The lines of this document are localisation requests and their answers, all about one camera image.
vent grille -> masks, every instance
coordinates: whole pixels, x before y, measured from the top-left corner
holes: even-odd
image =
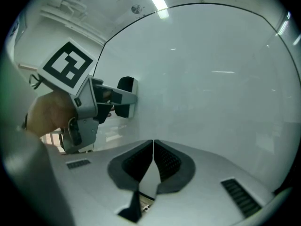
[[[78,168],[87,164],[90,164],[91,162],[87,159],[84,160],[80,160],[80,161],[74,161],[74,162],[69,162],[67,163],[67,167],[69,169],[73,169],[73,168]]]
[[[240,211],[247,218],[261,209],[261,206],[246,192],[235,179],[221,182]]]

white curved wall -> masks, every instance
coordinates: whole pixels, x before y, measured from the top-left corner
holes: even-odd
[[[293,61],[261,17],[219,5],[187,5],[132,24],[104,47],[95,77],[138,81],[134,118],[99,127],[95,147],[163,139],[210,151],[271,191],[300,141],[301,89]]]

white panel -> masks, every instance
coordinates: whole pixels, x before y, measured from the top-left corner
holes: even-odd
[[[108,118],[95,147],[177,142],[224,156],[277,189],[301,128],[300,82],[284,44],[263,18],[241,9],[203,4],[168,12],[105,45],[95,77],[109,86],[135,77],[138,104],[130,120]]]

label sticker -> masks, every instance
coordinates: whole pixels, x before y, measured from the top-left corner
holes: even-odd
[[[97,60],[72,39],[61,44],[37,70],[46,80],[76,95]]]

